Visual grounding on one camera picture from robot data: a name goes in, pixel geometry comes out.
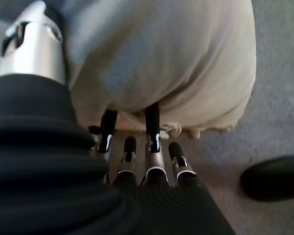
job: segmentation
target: robotic hand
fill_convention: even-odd
[[[169,145],[170,187],[159,106],[146,117],[146,175],[136,185],[136,141],[125,141],[113,187],[107,177],[117,112],[77,125],[55,12],[32,3],[8,28],[0,58],[0,234],[234,234],[180,146]],[[89,157],[92,149],[94,159]]]
[[[112,138],[115,132],[117,112],[107,110],[101,119],[100,127],[90,126],[89,131],[98,136],[96,146],[92,149],[92,156],[104,158],[107,162],[110,159]],[[145,166],[146,173],[141,185],[166,184],[169,185],[167,173],[164,166],[162,154],[160,129],[159,129],[159,106],[154,103],[145,109],[146,119],[146,153]],[[172,169],[176,180],[176,185],[182,185],[183,181],[196,178],[190,164],[187,162],[182,152],[181,146],[172,142],[169,145],[169,153],[172,160]],[[128,137],[124,144],[124,153],[121,158],[119,172],[116,181],[121,181],[124,175],[131,177],[131,182],[135,182],[135,156],[136,140]],[[105,183],[109,183],[108,175],[104,178]]]

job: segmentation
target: robotic finger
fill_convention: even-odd
[[[107,162],[110,160],[112,148],[112,139],[115,133],[118,112],[106,110],[101,118],[100,127],[90,126],[88,130],[93,135],[98,135],[95,147],[92,149],[91,155],[95,158],[103,158]],[[103,179],[104,183],[109,184],[109,176],[106,174]]]

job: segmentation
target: beige cloth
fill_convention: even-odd
[[[114,109],[117,128],[144,129],[142,110],[156,101],[164,127],[195,137],[232,129],[243,115],[256,73],[250,0],[102,0],[70,17],[70,88],[81,125]]]

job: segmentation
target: black sleeve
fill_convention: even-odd
[[[68,89],[0,78],[0,235],[234,234],[209,192],[104,185],[104,160],[75,120]]]

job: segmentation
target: gray carpet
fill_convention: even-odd
[[[186,157],[240,235],[294,235],[294,199],[259,203],[238,187],[241,172],[256,162],[294,154],[294,0],[253,0],[257,41],[257,80],[252,98],[231,133],[209,132],[199,141],[182,135]],[[0,24],[0,38],[5,27]],[[111,168],[116,169],[123,142],[131,133],[117,133]],[[138,155],[145,137],[136,133]],[[170,169],[169,141],[164,155]],[[138,180],[144,160],[137,159]]]

